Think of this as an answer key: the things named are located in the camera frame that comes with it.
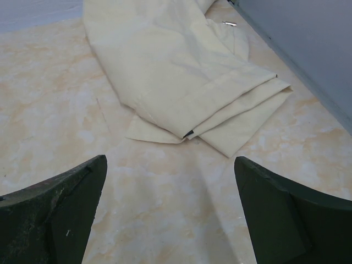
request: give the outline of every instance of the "scratch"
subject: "scratch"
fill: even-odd
[[[111,130],[110,130],[110,126],[109,126],[108,122],[106,121],[106,118],[105,118],[105,115],[104,115],[103,110],[101,109],[101,105],[100,105],[100,103],[99,103],[99,100],[98,100],[98,98],[97,98],[97,97],[95,97],[95,99],[97,100],[97,103],[98,103],[98,106],[99,106],[100,112],[101,112],[101,114],[103,115],[103,118],[104,118],[105,124],[106,124],[106,126],[108,127],[108,130],[109,130],[109,133],[110,133],[110,135],[112,136],[112,133],[111,133]]]
[[[243,189],[245,188],[245,186],[246,186],[246,184],[247,184],[248,180],[249,180],[249,177],[246,177],[246,181],[244,182],[244,184],[243,184],[243,186],[242,186],[241,190],[239,191],[239,194],[241,194],[241,193],[242,193],[242,191],[243,191]]]
[[[29,137],[26,137],[25,139],[22,139],[22,140],[21,140],[21,142],[24,142],[24,141],[30,140],[30,139],[32,139],[32,138],[34,138],[34,136],[29,136]]]

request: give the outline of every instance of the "dark plastic piece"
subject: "dark plastic piece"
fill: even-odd
[[[191,130],[191,131],[189,131],[183,138],[185,138],[185,137],[187,137],[187,136],[189,136],[189,135],[192,135],[194,132],[193,132],[193,130]]]
[[[235,174],[258,264],[352,263],[352,201],[245,157],[236,158]]]
[[[97,156],[0,197],[0,264],[81,264],[106,171]]]

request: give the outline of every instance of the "folded cloth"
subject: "folded cloth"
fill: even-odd
[[[85,0],[90,45],[121,103],[136,110],[127,137],[179,143],[193,131],[188,138],[230,157],[290,94],[248,62],[239,29],[206,20],[213,2]]]

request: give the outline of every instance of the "white wall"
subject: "white wall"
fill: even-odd
[[[83,0],[0,0],[0,33],[82,16]]]

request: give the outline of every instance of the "dark green object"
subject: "dark green object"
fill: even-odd
[[[97,156],[0,197],[0,264],[79,264],[105,182]]]
[[[236,158],[235,174],[258,264],[352,263],[352,201],[245,157]]]

